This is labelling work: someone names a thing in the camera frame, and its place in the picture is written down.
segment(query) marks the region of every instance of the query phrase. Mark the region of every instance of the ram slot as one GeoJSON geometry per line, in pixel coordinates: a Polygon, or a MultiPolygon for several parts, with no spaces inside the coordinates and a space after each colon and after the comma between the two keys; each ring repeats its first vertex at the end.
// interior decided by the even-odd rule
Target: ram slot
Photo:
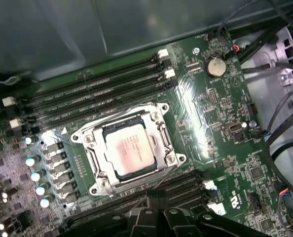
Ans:
{"type": "Polygon", "coordinates": [[[69,122],[74,122],[83,118],[89,118],[92,116],[96,116],[99,115],[100,113],[104,113],[104,112],[108,112],[109,110],[111,110],[112,108],[116,108],[120,105],[126,105],[129,103],[133,103],[136,102],[137,100],[152,96],[154,94],[157,93],[161,93],[163,91],[166,91],[172,87],[174,87],[176,85],[176,83],[174,81],[166,81],[163,83],[160,83],[158,85],[156,85],[155,87],[151,87],[151,88],[144,88],[143,90],[140,90],[139,93],[136,93],[135,95],[132,95],[132,93],[127,94],[127,95],[121,95],[118,96],[116,98],[113,98],[111,100],[111,102],[107,103],[107,104],[102,104],[100,106],[97,106],[95,108],[91,108],[90,110],[85,110],[79,114],[75,114],[72,116],[67,115],[66,118],[58,118],[55,121],[52,122],[46,122],[43,123],[41,122],[39,128],[42,131],[47,131],[49,129],[55,128],[55,127],[59,127],[62,126],[66,123],[69,122]]]}
{"type": "Polygon", "coordinates": [[[86,92],[88,98],[74,102],[69,105],[58,104],[56,107],[50,108],[48,111],[38,112],[37,119],[42,120],[45,117],[49,117],[52,115],[71,113],[74,111],[82,110],[85,107],[91,106],[93,104],[97,104],[103,102],[104,100],[111,99],[117,93],[126,93],[126,91],[131,91],[135,89],[137,86],[147,86],[147,84],[154,84],[157,82],[159,76],[155,75],[152,77],[137,77],[137,78],[127,78],[126,80],[115,83],[113,87],[108,87],[101,90],[93,90],[86,92]]]}
{"type": "Polygon", "coordinates": [[[34,95],[34,97],[30,100],[30,102],[31,103],[37,102],[38,100],[43,100],[44,98],[51,97],[51,96],[53,96],[55,98],[64,96],[64,92],[69,91],[69,90],[73,90],[75,87],[82,85],[84,83],[84,80],[95,81],[95,80],[104,79],[106,77],[108,77],[108,78],[118,77],[118,76],[122,76],[125,74],[130,74],[132,72],[135,72],[135,71],[138,71],[138,70],[141,70],[144,68],[154,67],[154,65],[156,65],[156,64],[158,64],[158,59],[156,56],[154,56],[151,59],[146,59],[146,60],[140,61],[138,63],[134,63],[131,65],[126,65],[126,66],[123,66],[120,68],[109,70],[106,72],[98,73],[93,76],[85,77],[80,80],[66,83],[58,88],[54,88],[51,90],[40,92],[37,95],[34,95]]]}
{"type": "Polygon", "coordinates": [[[32,106],[32,108],[34,109],[34,111],[40,111],[40,110],[48,110],[49,108],[51,108],[51,106],[56,106],[59,104],[68,104],[71,103],[75,100],[79,100],[80,98],[84,97],[84,99],[86,99],[86,96],[89,97],[90,94],[95,94],[98,91],[104,89],[104,88],[109,88],[109,87],[113,87],[117,84],[122,84],[122,83],[126,83],[126,81],[130,81],[135,80],[135,79],[139,79],[139,78],[143,78],[143,77],[148,77],[151,75],[154,75],[155,71],[154,70],[143,70],[143,71],[139,71],[139,73],[135,73],[133,75],[126,75],[123,77],[119,77],[119,78],[113,78],[113,79],[103,79],[100,81],[96,81],[94,82],[85,82],[82,87],[78,87],[78,89],[76,88],[75,90],[73,90],[71,93],[67,94],[66,96],[60,97],[60,98],[56,98],[53,100],[48,100],[48,101],[44,101],[38,105],[32,106]]]}

